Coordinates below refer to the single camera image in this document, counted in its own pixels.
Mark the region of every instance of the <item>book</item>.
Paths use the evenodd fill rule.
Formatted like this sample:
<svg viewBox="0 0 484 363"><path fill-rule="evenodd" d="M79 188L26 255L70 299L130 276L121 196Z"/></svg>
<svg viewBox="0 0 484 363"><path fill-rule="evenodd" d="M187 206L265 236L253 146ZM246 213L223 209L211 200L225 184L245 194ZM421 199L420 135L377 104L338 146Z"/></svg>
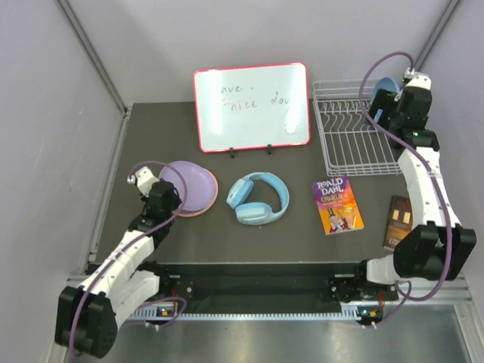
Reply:
<svg viewBox="0 0 484 363"><path fill-rule="evenodd" d="M392 196L383 247L394 250L396 245L411 231L412 225L410 199L398 195Z"/></svg>
<svg viewBox="0 0 484 363"><path fill-rule="evenodd" d="M347 176L311 183L325 234L363 229L365 224Z"/></svg>

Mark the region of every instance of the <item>roald dahl book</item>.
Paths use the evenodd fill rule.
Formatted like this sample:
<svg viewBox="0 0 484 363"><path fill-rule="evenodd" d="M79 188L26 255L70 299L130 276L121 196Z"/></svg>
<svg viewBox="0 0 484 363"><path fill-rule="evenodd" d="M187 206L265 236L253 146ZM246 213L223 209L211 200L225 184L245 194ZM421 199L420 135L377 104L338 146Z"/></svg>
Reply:
<svg viewBox="0 0 484 363"><path fill-rule="evenodd" d="M311 187L326 234L363 229L365 225L348 177L315 181Z"/></svg>

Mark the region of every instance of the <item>black tabletop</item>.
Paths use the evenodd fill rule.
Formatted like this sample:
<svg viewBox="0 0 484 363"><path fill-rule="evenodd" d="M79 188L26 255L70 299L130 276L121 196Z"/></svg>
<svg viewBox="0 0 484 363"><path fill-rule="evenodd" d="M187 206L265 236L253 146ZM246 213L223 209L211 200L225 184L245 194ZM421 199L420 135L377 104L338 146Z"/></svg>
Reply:
<svg viewBox="0 0 484 363"><path fill-rule="evenodd" d="M158 262L355 262L381 257L390 198L406 196L402 175L356 176L349 180L365 228L326 236L310 184L327 178L315 116L312 140L305 146L205 154L198 145L193 103L135 104L98 248L105 259L120 242L131 220L142 208L138 191L126 182L129 170L144 160L189 160L208 169L219 183L219 197L201 216L178 218L169 236L154 252ZM159 167L152 167L155 175ZM290 205L278 221L263 225L240 224L226 204L230 187L251 172L272 172L290 192ZM257 181L248 201L264 201L278 210L275 191Z"/></svg>

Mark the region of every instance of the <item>dish rack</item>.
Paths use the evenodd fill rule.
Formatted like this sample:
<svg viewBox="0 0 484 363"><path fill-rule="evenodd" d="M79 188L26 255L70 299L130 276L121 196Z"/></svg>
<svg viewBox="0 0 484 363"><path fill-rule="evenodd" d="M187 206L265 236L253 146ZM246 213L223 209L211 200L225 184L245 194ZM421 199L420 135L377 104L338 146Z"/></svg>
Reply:
<svg viewBox="0 0 484 363"><path fill-rule="evenodd" d="M377 79L364 88L365 106ZM316 81L312 100L328 176L397 175L400 168L386 136L363 117L358 102L361 81Z"/></svg>

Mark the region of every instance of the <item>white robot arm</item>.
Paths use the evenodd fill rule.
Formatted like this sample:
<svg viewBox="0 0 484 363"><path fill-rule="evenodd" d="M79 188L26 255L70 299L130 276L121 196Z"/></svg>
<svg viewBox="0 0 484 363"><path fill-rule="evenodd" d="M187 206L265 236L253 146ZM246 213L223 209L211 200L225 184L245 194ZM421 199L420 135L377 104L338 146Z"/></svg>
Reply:
<svg viewBox="0 0 484 363"><path fill-rule="evenodd" d="M409 278L439 279L445 259L443 244L447 238L443 208L448 210L452 229L452 259L447 280L457 277L476 243L474 230L461 227L448 201L440 173L439 142L434 132L425 129L432 102L430 78L407 69L403 79L405 86L398 94L378 91L369 114L374 116L380 110L379 125L413 146L432 170L427 171L408 149L399 155L398 163L411 201L413 229L397 245L394 254L366 262L364 280L371 284L390 285ZM390 144L401 151L396 143ZM437 180L444 206L436 196L430 176Z"/></svg>
<svg viewBox="0 0 484 363"><path fill-rule="evenodd" d="M147 233L170 219L181 203L173 184L160 181L147 167L138 170L128 182L136 184L141 193L142 213L130 223L121 242L93 274L78 287L63 290L57 307L55 342L67 346L74 312L90 288L77 322L75 345L79 351L98 358L109 352L126 319L143 302L160 293L160 276L139 269L169 233L172 223Z"/></svg>

